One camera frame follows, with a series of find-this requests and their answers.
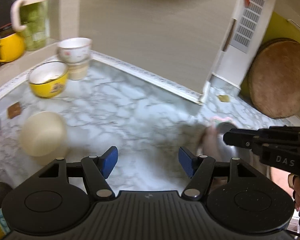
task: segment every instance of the white bowl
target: white bowl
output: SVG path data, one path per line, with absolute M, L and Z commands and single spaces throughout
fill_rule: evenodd
M 62 116 L 45 111 L 29 117 L 20 133 L 23 150 L 40 165 L 67 154 L 67 129 Z
M 58 43 L 59 55 L 66 63 L 77 63 L 90 56 L 92 40 L 88 38 L 70 38 Z

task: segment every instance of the bowl rim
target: bowl rim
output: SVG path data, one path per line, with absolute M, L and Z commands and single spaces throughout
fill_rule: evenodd
M 52 113 L 54 114 L 55 116 L 58 116 L 60 117 L 60 120 L 62 121 L 64 127 L 66 128 L 67 127 L 67 124 L 66 124 L 66 119 L 59 113 L 55 112 L 55 111 L 49 111 L 49 110 L 45 110 L 45 111 L 39 111 L 39 112 L 35 112 L 33 113 L 31 116 L 29 116 L 23 123 L 22 127 L 21 127 L 21 130 L 23 129 L 23 127 L 26 125 L 26 123 L 28 122 L 28 120 L 32 117 L 35 117 L 39 114 L 43 114 L 43 113 Z
M 80 46 L 80 47 L 75 47 L 75 48 L 64 48 L 64 47 L 62 47 L 62 46 L 60 45 L 63 41 L 69 41 L 69 40 L 77 39 L 77 38 L 86 39 L 86 40 L 88 41 L 88 44 L 87 44 L 87 45 L 84 45 L 84 46 Z M 89 39 L 89 38 L 86 38 L 86 37 L 74 37 L 74 38 L 65 39 L 65 40 L 63 40 L 63 41 L 59 41 L 59 42 L 58 42 L 58 48 L 59 48 L 59 49 L 64 49 L 64 50 L 67 50 L 67 49 L 81 49 L 81 48 L 90 46 L 90 45 L 92 44 L 92 39 Z
M 58 77 L 55 78 L 55 79 L 49 79 L 48 81 L 46 81 L 46 82 L 44 82 L 44 83 L 39 83 L 39 84 L 37 84 L 37 83 L 32 83 L 32 82 L 30 82 L 30 75 L 32 74 L 32 72 L 33 72 L 35 69 L 37 69 L 37 68 L 39 68 L 39 67 L 41 67 L 41 66 L 43 66 L 43 65 L 45 65 L 45 64 L 47 64 L 47 63 L 53 63 L 53 62 L 63 63 L 63 64 L 66 66 L 65 71 L 64 71 L 60 76 L 58 76 Z M 49 61 L 49 62 L 44 62 L 44 63 L 42 63 L 42 64 L 36 66 L 34 69 L 32 69 L 32 70 L 28 73 L 27 81 L 28 81 L 29 84 L 32 84 L 32 85 L 44 85 L 44 84 L 50 83 L 50 82 L 52 82 L 52 81 L 55 81 L 55 80 L 57 80 L 57 79 L 59 79 L 59 78 L 62 78 L 63 76 L 65 76 L 65 75 L 68 73 L 68 71 L 69 71 L 69 68 L 68 68 L 67 64 L 64 63 L 64 62 L 62 62 L 62 61 Z

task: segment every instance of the white appliance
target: white appliance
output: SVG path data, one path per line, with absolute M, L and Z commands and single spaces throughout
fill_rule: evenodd
M 226 51 L 221 52 L 212 75 L 240 91 L 240 85 L 259 49 L 269 24 L 276 0 L 250 0 L 245 7 L 241 0 L 234 11 L 236 24 Z M 211 86 L 216 80 L 212 76 Z

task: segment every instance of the yellow mug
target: yellow mug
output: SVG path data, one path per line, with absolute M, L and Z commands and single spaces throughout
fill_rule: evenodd
M 25 41 L 20 33 L 12 31 L 11 25 L 3 28 L 5 29 L 0 29 L 0 62 L 11 62 L 19 58 L 25 51 Z

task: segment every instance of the yellow bowl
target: yellow bowl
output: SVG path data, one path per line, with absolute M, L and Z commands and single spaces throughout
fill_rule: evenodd
M 28 77 L 32 92 L 42 98 L 52 98 L 61 93 L 68 79 L 68 66 L 59 61 L 43 63 L 34 68 Z

